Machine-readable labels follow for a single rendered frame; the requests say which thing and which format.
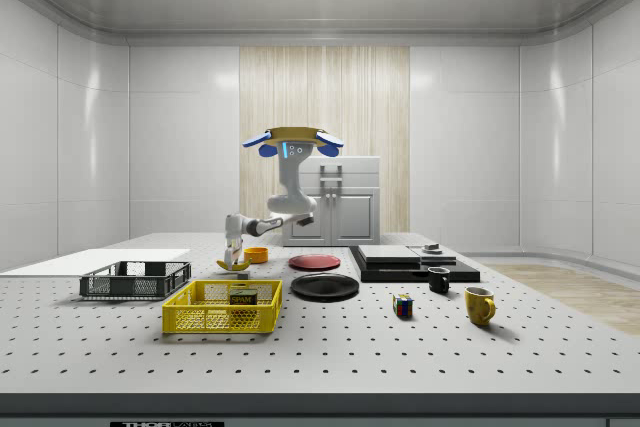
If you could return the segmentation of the black plate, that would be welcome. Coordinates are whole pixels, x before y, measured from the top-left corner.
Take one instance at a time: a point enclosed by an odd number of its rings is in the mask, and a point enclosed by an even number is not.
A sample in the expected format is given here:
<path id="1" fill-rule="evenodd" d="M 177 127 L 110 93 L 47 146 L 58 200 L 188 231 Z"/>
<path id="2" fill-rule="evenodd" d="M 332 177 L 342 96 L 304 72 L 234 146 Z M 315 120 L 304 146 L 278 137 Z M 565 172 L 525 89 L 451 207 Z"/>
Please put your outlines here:
<path id="1" fill-rule="evenodd" d="M 359 283 L 341 274 L 315 273 L 294 279 L 291 289 L 297 296 L 306 300 L 337 302 L 357 295 Z"/>

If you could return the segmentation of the black stove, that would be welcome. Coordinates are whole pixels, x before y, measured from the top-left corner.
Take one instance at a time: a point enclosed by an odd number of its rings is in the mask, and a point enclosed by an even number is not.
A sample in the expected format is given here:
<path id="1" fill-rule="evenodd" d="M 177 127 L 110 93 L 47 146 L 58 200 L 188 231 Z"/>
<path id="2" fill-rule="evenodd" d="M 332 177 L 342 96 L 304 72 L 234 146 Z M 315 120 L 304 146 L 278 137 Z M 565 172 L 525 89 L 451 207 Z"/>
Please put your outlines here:
<path id="1" fill-rule="evenodd" d="M 480 281 L 480 272 L 454 254 L 429 254 L 406 245 L 359 245 L 350 251 L 362 282 L 427 282 L 429 267 L 449 269 L 451 282 Z"/>

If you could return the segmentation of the white cabinet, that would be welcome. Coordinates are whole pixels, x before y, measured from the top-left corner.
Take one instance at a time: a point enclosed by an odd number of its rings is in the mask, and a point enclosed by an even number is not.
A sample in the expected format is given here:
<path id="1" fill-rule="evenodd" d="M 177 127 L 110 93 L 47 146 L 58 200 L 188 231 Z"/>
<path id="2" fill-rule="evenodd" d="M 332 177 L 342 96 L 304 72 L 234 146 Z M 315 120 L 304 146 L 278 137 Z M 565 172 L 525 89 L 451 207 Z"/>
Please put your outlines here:
<path id="1" fill-rule="evenodd" d="M 286 246 L 351 246 L 380 241 L 378 156 L 311 156 L 299 169 L 302 190 L 317 203 L 314 222 L 282 230 Z"/>

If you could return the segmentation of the dark grey basket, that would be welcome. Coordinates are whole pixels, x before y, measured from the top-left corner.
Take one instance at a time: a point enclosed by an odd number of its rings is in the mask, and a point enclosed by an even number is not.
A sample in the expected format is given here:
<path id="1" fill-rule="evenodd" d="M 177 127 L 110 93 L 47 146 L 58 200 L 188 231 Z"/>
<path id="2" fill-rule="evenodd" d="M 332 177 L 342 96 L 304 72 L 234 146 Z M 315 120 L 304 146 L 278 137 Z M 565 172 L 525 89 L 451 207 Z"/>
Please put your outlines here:
<path id="1" fill-rule="evenodd" d="M 119 261 L 80 278 L 80 295 L 98 299 L 166 298 L 191 278 L 191 264 Z"/>

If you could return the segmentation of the white board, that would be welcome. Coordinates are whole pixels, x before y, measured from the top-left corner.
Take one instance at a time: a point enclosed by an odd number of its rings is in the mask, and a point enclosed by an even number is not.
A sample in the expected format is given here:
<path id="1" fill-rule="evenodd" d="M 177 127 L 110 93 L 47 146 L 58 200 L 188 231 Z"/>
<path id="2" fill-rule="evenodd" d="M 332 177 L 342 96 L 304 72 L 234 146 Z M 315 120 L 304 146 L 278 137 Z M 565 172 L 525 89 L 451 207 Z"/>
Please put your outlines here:
<path id="1" fill-rule="evenodd" d="M 170 261 L 188 249 L 89 249 L 0 273 L 0 276 L 81 276 L 118 261 Z"/>

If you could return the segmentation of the black mug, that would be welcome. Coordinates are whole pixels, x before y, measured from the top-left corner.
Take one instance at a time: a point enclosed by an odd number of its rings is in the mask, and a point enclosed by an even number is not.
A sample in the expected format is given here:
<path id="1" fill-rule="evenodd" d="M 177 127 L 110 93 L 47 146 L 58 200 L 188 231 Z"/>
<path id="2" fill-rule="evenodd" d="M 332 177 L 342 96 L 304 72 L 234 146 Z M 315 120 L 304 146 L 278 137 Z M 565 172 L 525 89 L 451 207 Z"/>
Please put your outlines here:
<path id="1" fill-rule="evenodd" d="M 445 267 L 429 267 L 428 280 L 429 288 L 432 292 L 446 294 L 449 291 L 450 270 Z"/>

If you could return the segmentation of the red plate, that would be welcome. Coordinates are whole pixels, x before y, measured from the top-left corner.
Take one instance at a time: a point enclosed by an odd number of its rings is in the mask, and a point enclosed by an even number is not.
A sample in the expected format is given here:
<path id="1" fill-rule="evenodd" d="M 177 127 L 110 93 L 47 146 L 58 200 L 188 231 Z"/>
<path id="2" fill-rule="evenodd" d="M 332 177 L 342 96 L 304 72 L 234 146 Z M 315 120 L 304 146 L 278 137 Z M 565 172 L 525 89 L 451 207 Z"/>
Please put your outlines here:
<path id="1" fill-rule="evenodd" d="M 302 254 L 291 257 L 288 265 L 298 270 L 323 271 L 338 268 L 341 260 L 329 254 Z"/>

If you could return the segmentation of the tan drone with blue rotors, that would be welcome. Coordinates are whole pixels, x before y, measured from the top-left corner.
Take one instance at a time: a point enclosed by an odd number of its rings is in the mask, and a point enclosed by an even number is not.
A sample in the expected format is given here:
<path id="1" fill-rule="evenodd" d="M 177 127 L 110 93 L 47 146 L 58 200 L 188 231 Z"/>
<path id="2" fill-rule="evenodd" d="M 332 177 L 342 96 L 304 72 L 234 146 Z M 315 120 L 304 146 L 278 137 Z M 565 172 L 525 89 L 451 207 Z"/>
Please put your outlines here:
<path id="1" fill-rule="evenodd" d="M 318 151 L 325 156 L 336 157 L 344 142 L 323 129 L 314 127 L 277 127 L 267 129 L 264 133 L 248 139 L 242 143 L 247 148 L 260 144 L 259 154 L 262 157 L 272 157 L 279 153 L 280 143 L 306 142 L 314 144 Z"/>

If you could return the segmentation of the yellow mug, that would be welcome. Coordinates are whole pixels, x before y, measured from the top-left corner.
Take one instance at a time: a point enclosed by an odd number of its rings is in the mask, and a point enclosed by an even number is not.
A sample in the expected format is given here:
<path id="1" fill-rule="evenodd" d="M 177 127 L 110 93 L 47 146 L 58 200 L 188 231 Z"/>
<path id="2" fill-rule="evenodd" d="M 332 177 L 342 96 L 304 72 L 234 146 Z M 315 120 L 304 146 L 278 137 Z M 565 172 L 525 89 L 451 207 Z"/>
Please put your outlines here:
<path id="1" fill-rule="evenodd" d="M 479 326 L 488 325 L 496 313 L 494 293 L 481 287 L 467 287 L 464 296 L 470 321 Z"/>

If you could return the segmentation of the yellow basket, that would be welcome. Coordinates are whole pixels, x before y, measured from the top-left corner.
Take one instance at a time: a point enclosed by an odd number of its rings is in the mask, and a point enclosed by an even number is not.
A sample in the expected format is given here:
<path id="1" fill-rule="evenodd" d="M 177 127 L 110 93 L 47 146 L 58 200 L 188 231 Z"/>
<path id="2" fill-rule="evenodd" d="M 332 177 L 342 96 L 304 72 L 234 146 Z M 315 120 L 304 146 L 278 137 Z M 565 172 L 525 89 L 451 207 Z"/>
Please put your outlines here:
<path id="1" fill-rule="evenodd" d="M 257 305 L 230 305 L 231 288 L 258 291 Z M 195 280 L 162 305 L 164 333 L 269 333 L 282 306 L 281 280 Z"/>

